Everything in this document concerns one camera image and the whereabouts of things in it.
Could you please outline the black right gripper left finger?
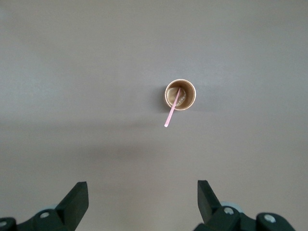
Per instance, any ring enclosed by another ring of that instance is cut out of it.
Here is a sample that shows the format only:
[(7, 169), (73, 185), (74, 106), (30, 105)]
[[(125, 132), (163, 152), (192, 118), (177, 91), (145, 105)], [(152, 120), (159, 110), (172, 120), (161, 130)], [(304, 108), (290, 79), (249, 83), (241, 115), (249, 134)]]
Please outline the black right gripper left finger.
[(78, 182), (52, 209), (44, 209), (17, 224), (15, 218), (0, 218), (0, 231), (75, 231), (89, 207), (86, 182)]

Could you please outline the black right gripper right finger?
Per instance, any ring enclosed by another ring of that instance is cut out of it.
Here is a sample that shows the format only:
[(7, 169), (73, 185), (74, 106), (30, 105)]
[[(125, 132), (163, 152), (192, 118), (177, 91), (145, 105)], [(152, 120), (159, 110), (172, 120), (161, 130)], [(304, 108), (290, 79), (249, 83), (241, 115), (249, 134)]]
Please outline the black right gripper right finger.
[(232, 204), (222, 205), (206, 180), (198, 181), (197, 190), (198, 208), (203, 223), (193, 231), (295, 231), (278, 214), (263, 212), (252, 219)]

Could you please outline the brown cylindrical cup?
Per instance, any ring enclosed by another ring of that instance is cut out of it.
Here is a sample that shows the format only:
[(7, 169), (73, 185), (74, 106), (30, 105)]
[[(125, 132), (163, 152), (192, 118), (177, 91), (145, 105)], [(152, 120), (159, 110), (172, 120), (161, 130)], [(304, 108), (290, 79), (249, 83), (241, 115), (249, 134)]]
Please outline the brown cylindrical cup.
[(180, 89), (180, 94), (175, 106), (175, 110), (184, 111), (190, 108), (196, 99), (196, 89), (194, 85), (185, 79), (171, 81), (164, 92), (164, 102), (168, 107), (172, 107)]

